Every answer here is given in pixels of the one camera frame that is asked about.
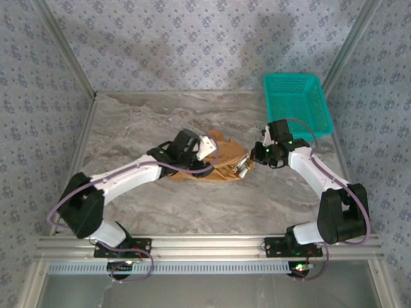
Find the tan t-shirt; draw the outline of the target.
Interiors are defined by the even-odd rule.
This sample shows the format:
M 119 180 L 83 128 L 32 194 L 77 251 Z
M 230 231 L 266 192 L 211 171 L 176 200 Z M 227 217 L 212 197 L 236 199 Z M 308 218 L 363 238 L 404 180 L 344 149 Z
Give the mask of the tan t-shirt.
M 174 182 L 183 182 L 194 180 L 199 182 L 223 183 L 235 182 L 243 179 L 247 173 L 253 169 L 247 169 L 244 162 L 250 158 L 250 152 L 247 151 L 240 143 L 234 139 L 226 139 L 223 133 L 218 130 L 209 130 L 208 134 L 217 142 L 218 158 L 212 153 L 205 158 L 206 162 L 212 162 L 214 169 L 212 172 L 203 177 L 196 178 L 187 173 L 178 172 L 171 176 Z

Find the black controller board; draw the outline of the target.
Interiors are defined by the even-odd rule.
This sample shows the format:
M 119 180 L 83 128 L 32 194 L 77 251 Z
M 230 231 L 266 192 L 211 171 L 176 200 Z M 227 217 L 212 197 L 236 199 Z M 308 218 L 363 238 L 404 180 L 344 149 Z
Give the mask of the black controller board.
M 132 261 L 108 262 L 106 271 L 112 280 L 122 281 L 132 273 Z
M 314 268 L 313 264 L 308 262 L 299 262 L 299 261 L 289 261 L 288 266 L 290 268 L 289 277 L 305 279 L 310 270 Z

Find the wide grooved aluminium rail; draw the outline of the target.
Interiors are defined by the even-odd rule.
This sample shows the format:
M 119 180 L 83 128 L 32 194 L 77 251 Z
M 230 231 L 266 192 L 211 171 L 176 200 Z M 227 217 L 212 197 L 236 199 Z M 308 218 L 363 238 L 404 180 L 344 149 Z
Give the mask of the wide grooved aluminium rail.
M 260 261 L 266 236 L 227 235 L 152 235 L 151 255 L 155 261 Z M 328 246 L 331 261 L 383 259 L 380 240 L 371 236 L 365 245 Z M 40 237 L 33 257 L 43 261 L 91 261 L 94 246 L 88 239 L 57 235 Z

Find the teal plastic basket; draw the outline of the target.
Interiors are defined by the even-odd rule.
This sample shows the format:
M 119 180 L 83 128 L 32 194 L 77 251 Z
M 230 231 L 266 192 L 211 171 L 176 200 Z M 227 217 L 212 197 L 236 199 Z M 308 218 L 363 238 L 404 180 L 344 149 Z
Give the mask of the teal plastic basket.
M 298 119 L 308 125 L 290 121 L 290 132 L 294 138 L 313 141 L 332 135 L 333 122 L 322 90 L 322 85 L 314 74 L 275 73 L 263 77 L 263 87 L 270 122 L 285 118 Z

